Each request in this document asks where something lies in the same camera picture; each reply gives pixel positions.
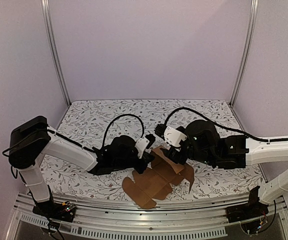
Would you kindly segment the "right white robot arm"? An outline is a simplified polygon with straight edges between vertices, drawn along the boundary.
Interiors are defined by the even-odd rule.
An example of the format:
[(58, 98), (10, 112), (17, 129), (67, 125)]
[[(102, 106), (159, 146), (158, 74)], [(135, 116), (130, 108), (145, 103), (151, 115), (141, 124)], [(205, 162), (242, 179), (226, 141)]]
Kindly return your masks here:
[[(186, 127), (165, 126), (162, 139), (170, 146), (164, 155), (174, 163), (183, 165), (194, 160), (218, 169), (242, 169), (251, 165), (288, 162), (288, 136), (256, 139), (230, 135), (221, 138), (215, 125), (206, 120), (195, 120)], [(288, 169), (269, 182), (261, 182), (255, 190), (257, 196), (243, 206), (246, 218), (253, 218), (280, 195), (288, 192)]]

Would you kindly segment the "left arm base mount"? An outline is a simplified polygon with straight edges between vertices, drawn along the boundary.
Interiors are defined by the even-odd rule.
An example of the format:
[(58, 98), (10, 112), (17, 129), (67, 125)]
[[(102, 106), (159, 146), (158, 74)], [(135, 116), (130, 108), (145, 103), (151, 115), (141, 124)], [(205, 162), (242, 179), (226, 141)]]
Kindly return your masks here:
[(37, 202), (34, 198), (32, 199), (34, 201), (34, 214), (43, 216), (47, 219), (54, 219), (69, 223), (73, 222), (77, 210), (77, 206), (74, 203), (70, 203), (69, 201), (56, 203), (54, 202), (52, 196), (49, 198), (49, 200), (44, 202)]

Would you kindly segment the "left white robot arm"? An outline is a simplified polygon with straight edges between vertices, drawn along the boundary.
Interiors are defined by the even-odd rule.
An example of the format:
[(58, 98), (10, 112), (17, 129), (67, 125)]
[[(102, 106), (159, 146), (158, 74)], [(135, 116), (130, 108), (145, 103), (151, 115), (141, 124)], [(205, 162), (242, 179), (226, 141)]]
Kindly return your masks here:
[(142, 174), (154, 159), (148, 149), (155, 140), (153, 134), (142, 134), (138, 140), (121, 135), (101, 148), (89, 148), (56, 131), (48, 125), (47, 118), (40, 115), (11, 132), (10, 146), (2, 155), (20, 173), (39, 209), (47, 217), (54, 217), (59, 211), (58, 205), (52, 201), (38, 158), (49, 155), (96, 176), (126, 169)]

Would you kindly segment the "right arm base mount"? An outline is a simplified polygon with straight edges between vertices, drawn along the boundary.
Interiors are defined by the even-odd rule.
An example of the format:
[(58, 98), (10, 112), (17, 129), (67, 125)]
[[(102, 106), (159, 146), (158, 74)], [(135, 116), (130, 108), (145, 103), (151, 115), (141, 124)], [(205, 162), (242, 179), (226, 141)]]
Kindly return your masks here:
[(225, 214), (229, 223), (257, 218), (269, 213), (269, 205), (260, 202), (259, 189), (260, 187), (256, 186), (249, 192), (247, 203), (225, 208)]

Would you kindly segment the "brown cardboard box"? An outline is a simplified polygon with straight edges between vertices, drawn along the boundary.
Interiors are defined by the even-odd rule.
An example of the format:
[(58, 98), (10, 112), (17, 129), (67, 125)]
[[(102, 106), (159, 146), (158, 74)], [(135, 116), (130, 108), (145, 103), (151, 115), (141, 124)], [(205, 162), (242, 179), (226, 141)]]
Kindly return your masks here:
[(189, 190), (195, 181), (194, 169), (189, 164), (174, 163), (163, 154), (166, 148), (158, 146), (151, 153), (154, 160), (142, 174), (132, 172), (132, 178), (122, 181), (124, 192), (141, 208), (149, 210), (157, 203), (155, 200), (165, 200), (173, 192), (172, 186), (178, 186), (183, 180), (189, 182)]

